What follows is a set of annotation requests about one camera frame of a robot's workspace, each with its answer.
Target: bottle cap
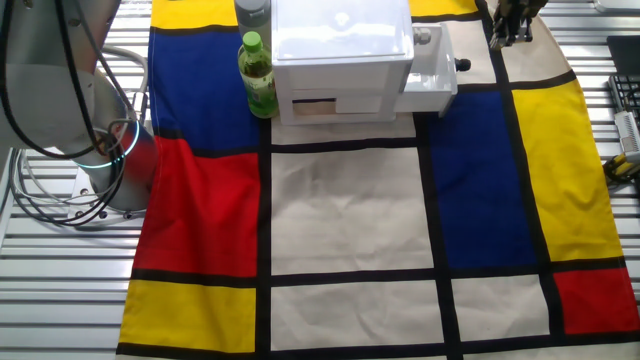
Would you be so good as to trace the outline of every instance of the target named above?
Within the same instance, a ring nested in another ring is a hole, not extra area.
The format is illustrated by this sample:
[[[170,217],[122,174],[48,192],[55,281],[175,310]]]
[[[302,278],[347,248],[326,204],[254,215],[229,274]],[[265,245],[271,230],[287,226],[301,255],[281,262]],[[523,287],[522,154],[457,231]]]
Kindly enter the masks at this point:
[[[242,38],[242,46],[247,52],[255,53],[262,50],[262,39],[260,34],[255,31],[249,31]]]

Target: container lid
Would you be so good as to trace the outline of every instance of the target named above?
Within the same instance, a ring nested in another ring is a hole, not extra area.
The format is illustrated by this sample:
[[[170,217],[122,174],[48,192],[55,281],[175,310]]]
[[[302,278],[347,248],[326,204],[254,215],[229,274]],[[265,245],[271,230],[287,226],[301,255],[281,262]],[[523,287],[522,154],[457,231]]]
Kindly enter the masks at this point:
[[[258,52],[262,50],[262,39],[260,34],[255,31],[249,31],[242,37],[242,46],[247,52]]]
[[[236,17],[241,25],[260,27],[271,19],[271,0],[235,0]]]
[[[273,0],[273,8],[276,60],[413,56],[407,0]]]

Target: black knob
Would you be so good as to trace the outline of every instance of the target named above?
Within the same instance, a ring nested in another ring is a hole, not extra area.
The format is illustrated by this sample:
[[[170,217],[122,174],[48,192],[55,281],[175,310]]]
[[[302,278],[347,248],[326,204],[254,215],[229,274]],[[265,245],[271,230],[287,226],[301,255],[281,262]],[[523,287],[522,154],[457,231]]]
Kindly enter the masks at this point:
[[[456,71],[469,71],[471,69],[471,60],[456,59]]]

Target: metal grating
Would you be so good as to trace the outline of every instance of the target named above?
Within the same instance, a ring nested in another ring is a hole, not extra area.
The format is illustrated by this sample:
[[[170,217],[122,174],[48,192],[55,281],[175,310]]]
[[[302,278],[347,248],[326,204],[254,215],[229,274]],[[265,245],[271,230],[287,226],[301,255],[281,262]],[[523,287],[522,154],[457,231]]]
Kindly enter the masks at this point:
[[[151,0],[123,0],[107,44],[146,56],[150,14]],[[615,67],[606,37],[640,35],[640,17],[605,16],[591,0],[550,0],[542,16],[584,89],[602,160],[619,154],[607,90]],[[134,91],[142,70],[129,61],[109,62],[123,88]],[[45,186],[70,196],[78,171],[72,162],[36,153],[31,160]],[[635,195],[631,186],[621,187],[612,192],[611,203],[640,300],[640,204]],[[76,232],[31,220],[18,207],[9,209],[0,216],[0,359],[113,359],[142,220]]]

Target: red fabric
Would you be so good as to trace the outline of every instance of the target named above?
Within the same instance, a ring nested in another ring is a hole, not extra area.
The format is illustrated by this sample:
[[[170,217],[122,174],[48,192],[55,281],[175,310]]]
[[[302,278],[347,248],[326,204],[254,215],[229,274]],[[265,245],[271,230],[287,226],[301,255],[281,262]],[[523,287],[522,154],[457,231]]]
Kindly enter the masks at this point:
[[[554,274],[567,334],[640,329],[627,269],[569,271]]]
[[[256,276],[258,155],[193,156],[156,138],[161,158],[134,268]]]

